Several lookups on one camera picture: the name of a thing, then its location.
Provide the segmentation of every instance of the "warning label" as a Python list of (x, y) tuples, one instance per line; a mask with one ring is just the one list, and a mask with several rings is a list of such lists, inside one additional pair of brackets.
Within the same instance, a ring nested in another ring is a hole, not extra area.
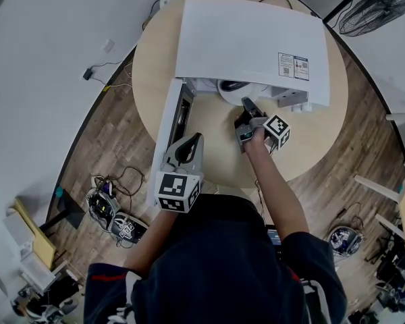
[(278, 53), (279, 75), (294, 78), (294, 57), (289, 54)]
[(309, 61), (304, 57), (297, 57), (278, 53), (279, 75), (301, 80), (309, 80)]
[(309, 61), (303, 57), (294, 57), (294, 77), (309, 80)]

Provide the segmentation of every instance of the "floor plank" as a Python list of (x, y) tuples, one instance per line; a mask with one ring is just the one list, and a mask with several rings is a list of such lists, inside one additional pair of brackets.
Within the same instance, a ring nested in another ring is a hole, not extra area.
[[(348, 310), (363, 308), (375, 300), (376, 266), (364, 262), (377, 247), (376, 238), (385, 231), (372, 219), (380, 213), (388, 219), (395, 216), (394, 202), (357, 184), (356, 174), (369, 178), (388, 188), (398, 189), (405, 178), (403, 156), (391, 124), (385, 120), (385, 111), (363, 73), (343, 50), (347, 69), (349, 99), (346, 118), (340, 135), (323, 159), (305, 174), (289, 182), (304, 207), (311, 232), (323, 238), (333, 219), (356, 202), (338, 224), (351, 224), (354, 215), (366, 221), (362, 230), (366, 240), (360, 250), (348, 259), (337, 260), (338, 274), (348, 297)], [(131, 80), (121, 73), (114, 84)], [(114, 175), (126, 165), (139, 167), (149, 175), (155, 143), (145, 130), (136, 110), (132, 89), (127, 86), (110, 88), (91, 117), (64, 173), (61, 185), (86, 211), (85, 195), (92, 175)], [(139, 184), (135, 171), (123, 178), (123, 185), (133, 191)], [(215, 192), (215, 186), (206, 183), (205, 190)], [(132, 199), (132, 213), (148, 223), (156, 210), (146, 209), (146, 184)], [(118, 197), (123, 208), (130, 200)], [(259, 210), (258, 194), (251, 199)], [(267, 210), (265, 220), (269, 223)], [(94, 262), (123, 263), (126, 250), (115, 246), (109, 234), (103, 232), (86, 215), (76, 231), (62, 221), (52, 231), (51, 240), (59, 252), (66, 250), (65, 258), (77, 272), (86, 275)]]

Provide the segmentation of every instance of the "black fan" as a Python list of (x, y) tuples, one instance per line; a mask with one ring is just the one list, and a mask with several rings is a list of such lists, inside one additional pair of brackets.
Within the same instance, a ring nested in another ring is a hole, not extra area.
[[(353, 0), (343, 0), (325, 19), (328, 22), (346, 4)], [(340, 20), (340, 34), (359, 36), (374, 31), (388, 22), (405, 14), (405, 0), (362, 0)]]

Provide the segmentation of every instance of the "white wall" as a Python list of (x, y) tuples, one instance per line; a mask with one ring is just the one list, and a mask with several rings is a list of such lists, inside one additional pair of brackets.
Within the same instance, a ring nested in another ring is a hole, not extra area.
[[(103, 87), (82, 74), (93, 64), (126, 57), (153, 1), (0, 4), (0, 236), (15, 196), (29, 200), (37, 223), (45, 221), (65, 157)], [(106, 54), (108, 38), (115, 46)], [(116, 67), (103, 67), (96, 77), (106, 81)], [(0, 276), (9, 288), (17, 266), (0, 238)]]
[[(322, 18), (341, 1), (303, 0)], [(405, 113), (405, 14), (368, 34), (342, 38), (374, 79), (390, 111)], [(405, 146), (405, 124), (398, 127)]]

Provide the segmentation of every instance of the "person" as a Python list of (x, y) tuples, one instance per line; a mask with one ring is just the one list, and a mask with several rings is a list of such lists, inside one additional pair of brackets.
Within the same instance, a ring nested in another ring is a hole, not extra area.
[(161, 211), (123, 267), (89, 267), (85, 323), (313, 323), (300, 279), (323, 290), (329, 317), (318, 323), (344, 320), (332, 249), (309, 234), (262, 128), (244, 150), (281, 239), (281, 261), (249, 200), (201, 194), (189, 213)]

